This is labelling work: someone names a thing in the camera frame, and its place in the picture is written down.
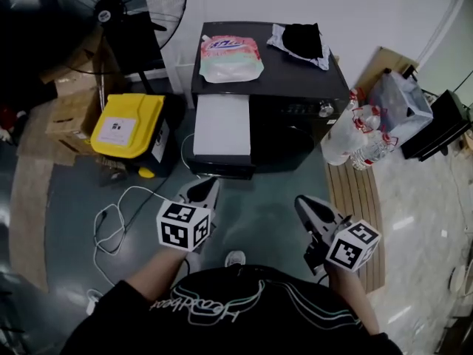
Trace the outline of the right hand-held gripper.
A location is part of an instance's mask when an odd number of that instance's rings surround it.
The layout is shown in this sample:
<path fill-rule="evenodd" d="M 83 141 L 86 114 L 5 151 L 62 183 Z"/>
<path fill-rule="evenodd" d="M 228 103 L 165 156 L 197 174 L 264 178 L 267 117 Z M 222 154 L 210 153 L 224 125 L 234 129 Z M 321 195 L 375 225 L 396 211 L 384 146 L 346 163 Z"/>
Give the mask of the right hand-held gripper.
<path fill-rule="evenodd" d="M 372 257 L 381 241 L 381 233 L 367 221 L 343 215 L 325 200 L 299 195 L 294 207 L 310 235 L 304 260 L 313 274 L 326 262 L 355 272 Z"/>

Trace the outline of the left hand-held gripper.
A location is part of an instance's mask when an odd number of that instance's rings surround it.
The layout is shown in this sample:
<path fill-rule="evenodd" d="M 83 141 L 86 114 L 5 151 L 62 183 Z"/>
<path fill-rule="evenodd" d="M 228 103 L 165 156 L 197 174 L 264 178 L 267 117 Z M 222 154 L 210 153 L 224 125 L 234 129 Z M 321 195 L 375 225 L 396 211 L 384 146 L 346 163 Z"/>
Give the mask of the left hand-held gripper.
<path fill-rule="evenodd" d="M 159 244 L 196 251 L 211 234 L 220 182 L 204 177 L 185 184 L 171 200 L 164 200 L 156 217 Z"/>

